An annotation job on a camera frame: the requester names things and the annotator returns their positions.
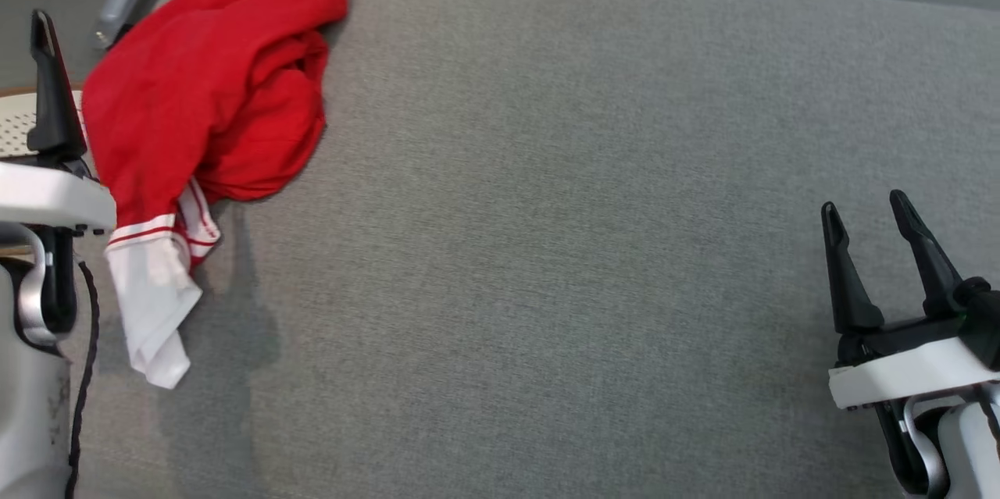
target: red stripe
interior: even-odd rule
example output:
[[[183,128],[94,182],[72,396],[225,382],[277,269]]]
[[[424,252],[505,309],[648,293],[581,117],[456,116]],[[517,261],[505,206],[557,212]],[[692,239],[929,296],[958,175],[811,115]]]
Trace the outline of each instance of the red stripe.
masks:
[[[174,229],[170,226],[160,226],[160,228],[153,228],[152,230],[146,230],[145,232],[139,232],[138,234],[132,234],[130,236],[122,236],[120,238],[110,240],[108,242],[108,245],[113,245],[115,243],[118,243],[120,241],[125,241],[127,239],[135,239],[142,236],[148,236],[149,234],[155,234],[157,232],[172,232],[173,230]]]
[[[191,239],[191,238],[189,238],[187,236],[184,236],[184,238],[186,240],[188,240],[188,243],[193,243],[194,245],[204,245],[205,247],[214,247],[215,246],[215,242],[214,241],[198,241],[196,239]]]
[[[198,193],[201,192],[201,187],[194,182],[194,179],[190,179],[189,183],[191,183],[191,194],[194,196],[194,203],[198,205],[198,215],[201,217],[201,225],[205,226],[205,229],[214,234],[214,232],[212,232],[212,228],[208,225],[208,221],[205,220],[205,207],[201,205],[201,200],[198,198]]]

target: robotic arm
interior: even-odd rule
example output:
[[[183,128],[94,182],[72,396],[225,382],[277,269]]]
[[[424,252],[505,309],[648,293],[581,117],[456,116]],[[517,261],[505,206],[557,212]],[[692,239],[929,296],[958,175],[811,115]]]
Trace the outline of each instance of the robotic arm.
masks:
[[[841,409],[874,409],[896,479],[928,498],[1000,497],[1000,292],[962,280],[902,191],[889,202],[913,249],[924,316],[886,325],[851,261],[832,202],[822,207],[834,328],[830,392]],[[917,406],[958,398],[916,414]]]
[[[94,348],[92,340],[71,432],[69,363],[58,343],[76,321],[73,239],[115,222],[111,194],[82,160],[83,131],[45,12],[32,14],[31,51],[35,127],[0,157],[0,256],[30,256],[0,257],[0,499],[72,496],[79,448],[71,436]]]

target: perforated surface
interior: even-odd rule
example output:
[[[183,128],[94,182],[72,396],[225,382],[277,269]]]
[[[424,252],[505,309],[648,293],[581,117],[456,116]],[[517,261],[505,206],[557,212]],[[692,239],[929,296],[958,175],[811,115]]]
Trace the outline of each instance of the perforated surface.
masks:
[[[79,114],[80,92],[74,91]],[[28,131],[35,126],[35,93],[0,97],[0,159],[31,155]]]

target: red garment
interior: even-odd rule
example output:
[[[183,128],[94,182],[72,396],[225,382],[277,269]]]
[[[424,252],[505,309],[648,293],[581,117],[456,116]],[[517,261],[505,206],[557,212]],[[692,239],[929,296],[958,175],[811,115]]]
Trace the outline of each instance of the red garment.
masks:
[[[209,202],[270,195],[324,125],[327,46],[347,0],[171,0],[97,65],[83,117],[118,225],[174,213],[194,177]]]
[[[83,87],[101,182],[118,204],[104,254],[132,367],[173,388],[190,367],[177,332],[201,289],[193,265],[219,230],[208,204],[281,189],[323,129],[327,46],[316,28],[347,0],[171,0]]]

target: gray upholstery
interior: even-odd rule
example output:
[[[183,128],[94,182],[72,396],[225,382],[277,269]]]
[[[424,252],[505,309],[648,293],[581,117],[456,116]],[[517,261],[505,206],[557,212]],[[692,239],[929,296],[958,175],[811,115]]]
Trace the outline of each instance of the gray upholstery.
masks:
[[[174,391],[88,242],[81,496],[899,496],[828,393],[819,208],[890,319],[923,299],[892,188],[1000,280],[1000,14],[352,0],[327,36],[322,143],[215,207]]]

